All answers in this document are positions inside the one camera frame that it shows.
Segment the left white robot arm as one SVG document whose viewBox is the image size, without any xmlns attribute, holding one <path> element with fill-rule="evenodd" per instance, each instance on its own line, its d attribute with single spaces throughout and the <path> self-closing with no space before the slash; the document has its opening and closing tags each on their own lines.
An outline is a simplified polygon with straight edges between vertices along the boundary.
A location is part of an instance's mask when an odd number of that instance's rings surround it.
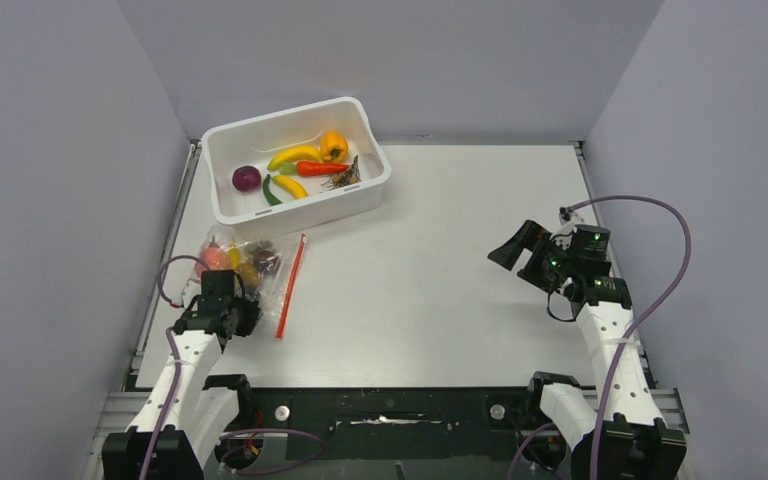
<svg viewBox="0 0 768 480">
<path fill-rule="evenodd" d="M 106 479 L 201 479 L 229 426 L 257 421 L 243 374 L 212 369 L 236 336 L 250 335 L 259 298 L 233 270 L 206 270 L 201 291 L 165 336 L 170 355 L 148 399 L 101 450 Z"/>
</svg>

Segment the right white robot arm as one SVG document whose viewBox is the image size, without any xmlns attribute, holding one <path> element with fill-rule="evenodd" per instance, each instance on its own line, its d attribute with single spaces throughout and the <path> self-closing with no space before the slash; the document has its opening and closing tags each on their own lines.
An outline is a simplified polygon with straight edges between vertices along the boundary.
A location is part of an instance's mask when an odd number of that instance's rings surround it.
<svg viewBox="0 0 768 480">
<path fill-rule="evenodd" d="M 607 250 L 610 231 L 568 223 L 554 234 L 528 220 L 490 261 L 512 270 L 530 253 L 518 277 L 570 304 L 571 323 L 585 339 L 597 382 L 599 405 L 592 408 L 569 375 L 537 372 L 522 400 L 532 425 L 550 424 L 569 446 L 574 479 L 674 479 L 687 444 L 670 427 L 644 374 L 639 344 L 625 333 L 633 322 L 627 283 L 612 274 Z"/>
</svg>

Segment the clear zip top bag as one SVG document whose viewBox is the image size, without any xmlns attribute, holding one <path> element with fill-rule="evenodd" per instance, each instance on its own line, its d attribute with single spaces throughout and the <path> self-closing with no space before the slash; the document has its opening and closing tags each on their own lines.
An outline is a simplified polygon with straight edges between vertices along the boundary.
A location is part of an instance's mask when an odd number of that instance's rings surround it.
<svg viewBox="0 0 768 480">
<path fill-rule="evenodd" d="M 252 263 L 252 254 L 261 248 L 267 248 L 281 255 L 281 267 L 275 276 L 261 276 L 260 292 L 261 318 L 275 330 L 275 337 L 284 337 L 288 318 L 289 303 L 302 256 L 307 245 L 305 234 L 290 234 L 277 239 L 247 239 L 226 226 L 212 227 L 200 246 L 201 249 L 209 242 L 221 245 L 227 252 L 231 242 L 235 242 L 240 250 L 242 263 Z M 196 263 L 189 278 L 195 278 Z"/>
</svg>

